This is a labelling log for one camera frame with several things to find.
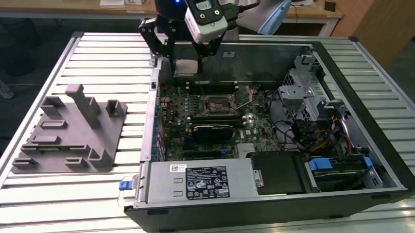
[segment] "floor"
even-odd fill
[[[0,97],[0,112],[2,113],[0,114],[0,155],[8,145],[5,138],[13,136],[33,99],[37,96],[41,88],[40,85],[46,80],[73,31],[134,33],[137,31],[138,21],[65,19],[62,25],[57,25],[53,19],[33,19],[33,24],[42,41],[40,46],[26,49],[34,69],[30,73],[18,77],[8,75],[0,69],[0,79],[5,84],[32,84],[10,86],[14,92],[12,99],[6,100]],[[1,35],[4,35],[4,30],[0,29],[0,45],[2,44]],[[413,64],[415,42],[409,42],[393,64],[387,68],[387,72],[409,98],[415,101],[415,92],[412,91],[415,87]]]

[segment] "red cable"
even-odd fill
[[[331,130],[320,130],[320,132],[317,133],[317,143],[319,143],[319,140],[320,140],[320,134],[321,134],[323,132],[327,132],[327,131],[331,131]]]
[[[352,147],[352,145],[351,145],[351,139],[349,139],[349,137],[345,135],[345,134],[343,134],[341,135],[345,139],[347,139],[347,141],[348,141],[348,154],[351,155],[351,147]]]

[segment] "white paper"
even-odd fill
[[[122,8],[124,0],[100,0],[100,8]]]
[[[291,5],[295,5],[296,7],[311,6],[312,4],[313,4],[313,0],[303,0],[303,1],[296,1],[291,3]]]

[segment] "power supply label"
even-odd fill
[[[189,200],[229,198],[227,167],[211,166],[187,168],[185,197]]]

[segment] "blue latch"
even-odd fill
[[[308,162],[309,169],[312,171],[321,169],[332,169],[332,165],[328,158],[316,158]]]
[[[132,190],[132,181],[120,181],[118,190],[120,191]]]
[[[365,166],[368,167],[373,166],[373,163],[368,157],[364,157],[364,163],[365,163]]]

